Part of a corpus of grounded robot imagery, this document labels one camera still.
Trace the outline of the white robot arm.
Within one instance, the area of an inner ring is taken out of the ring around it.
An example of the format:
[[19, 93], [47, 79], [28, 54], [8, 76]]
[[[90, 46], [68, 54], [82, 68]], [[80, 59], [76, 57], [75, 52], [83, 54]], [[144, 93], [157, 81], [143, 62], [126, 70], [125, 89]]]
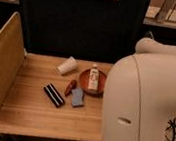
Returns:
[[106, 78], [101, 141], [164, 141], [176, 117], [176, 46], [148, 37]]

